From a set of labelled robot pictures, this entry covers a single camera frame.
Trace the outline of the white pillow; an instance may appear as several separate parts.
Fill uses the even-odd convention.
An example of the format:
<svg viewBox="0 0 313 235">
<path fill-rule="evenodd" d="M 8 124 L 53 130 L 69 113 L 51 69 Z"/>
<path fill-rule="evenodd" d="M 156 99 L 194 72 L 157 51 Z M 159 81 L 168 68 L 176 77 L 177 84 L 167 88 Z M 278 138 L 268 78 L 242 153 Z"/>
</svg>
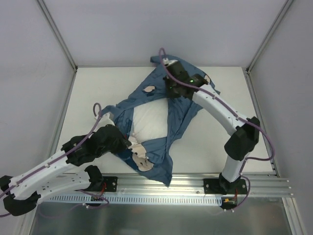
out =
<svg viewBox="0 0 313 235">
<path fill-rule="evenodd" d="M 168 102 L 158 99 L 134 107 L 133 125 L 129 140 L 133 144 L 159 139 L 168 133 Z"/>
</svg>

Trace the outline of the blue patterned pillowcase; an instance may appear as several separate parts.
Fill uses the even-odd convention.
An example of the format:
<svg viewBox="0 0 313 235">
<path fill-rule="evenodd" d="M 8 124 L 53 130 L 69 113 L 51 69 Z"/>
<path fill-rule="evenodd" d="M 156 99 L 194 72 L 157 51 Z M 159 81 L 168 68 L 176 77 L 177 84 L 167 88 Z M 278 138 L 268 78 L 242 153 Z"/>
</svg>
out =
<svg viewBox="0 0 313 235">
<path fill-rule="evenodd" d="M 160 59 L 153 56 L 151 62 L 156 68 L 111 109 L 115 125 L 132 142 L 117 157 L 140 175 L 168 186 L 173 171 L 170 147 L 202 108 L 184 97 L 167 98 Z"/>
</svg>

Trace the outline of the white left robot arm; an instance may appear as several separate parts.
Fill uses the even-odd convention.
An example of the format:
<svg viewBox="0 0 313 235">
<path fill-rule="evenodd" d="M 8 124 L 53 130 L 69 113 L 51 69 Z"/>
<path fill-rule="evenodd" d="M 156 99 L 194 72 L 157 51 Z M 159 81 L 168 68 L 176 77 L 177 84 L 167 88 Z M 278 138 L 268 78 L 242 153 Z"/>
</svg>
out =
<svg viewBox="0 0 313 235">
<path fill-rule="evenodd" d="M 71 138 L 54 155 L 30 171 L 15 177 L 1 177 L 1 198 L 5 210 L 12 216 L 20 216 L 63 192 L 99 191 L 104 180 L 92 162 L 108 152 L 117 154 L 130 146 L 131 142 L 112 124 Z"/>
</svg>

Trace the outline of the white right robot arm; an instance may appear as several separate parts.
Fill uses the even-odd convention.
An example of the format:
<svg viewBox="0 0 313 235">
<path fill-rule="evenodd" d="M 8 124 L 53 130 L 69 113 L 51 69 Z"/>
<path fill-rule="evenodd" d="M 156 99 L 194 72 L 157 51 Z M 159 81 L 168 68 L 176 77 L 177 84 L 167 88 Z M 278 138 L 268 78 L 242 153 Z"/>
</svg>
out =
<svg viewBox="0 0 313 235">
<path fill-rule="evenodd" d="M 230 138 L 224 145 L 227 159 L 217 183 L 210 183 L 214 193 L 226 195 L 236 189 L 244 160 L 259 142 L 258 118 L 240 117 L 214 90 L 207 75 L 189 75 L 178 60 L 163 59 L 168 98 L 187 98 L 211 114 L 226 130 Z"/>
</svg>

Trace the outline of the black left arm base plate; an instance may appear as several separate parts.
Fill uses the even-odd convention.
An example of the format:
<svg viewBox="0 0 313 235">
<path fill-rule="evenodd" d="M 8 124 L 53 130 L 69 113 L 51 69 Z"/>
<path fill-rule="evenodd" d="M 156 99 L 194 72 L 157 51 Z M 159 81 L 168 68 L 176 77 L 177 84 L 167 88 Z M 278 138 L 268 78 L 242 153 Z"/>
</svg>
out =
<svg viewBox="0 0 313 235">
<path fill-rule="evenodd" d="M 117 191 L 117 181 L 116 176 L 104 176 L 102 180 L 96 180 L 95 183 L 91 183 L 84 191 L 87 192 L 116 192 Z"/>
</svg>

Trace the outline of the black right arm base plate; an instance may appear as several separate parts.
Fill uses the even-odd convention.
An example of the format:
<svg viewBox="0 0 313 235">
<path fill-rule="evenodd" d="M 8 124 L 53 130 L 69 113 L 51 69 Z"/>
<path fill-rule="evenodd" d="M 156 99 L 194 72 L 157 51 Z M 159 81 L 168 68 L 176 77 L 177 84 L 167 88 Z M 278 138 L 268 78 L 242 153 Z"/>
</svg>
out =
<svg viewBox="0 0 313 235">
<path fill-rule="evenodd" d="M 219 178 L 206 178 L 203 179 L 203 189 L 205 194 L 247 194 L 246 181 L 240 177 L 232 183 Z"/>
</svg>

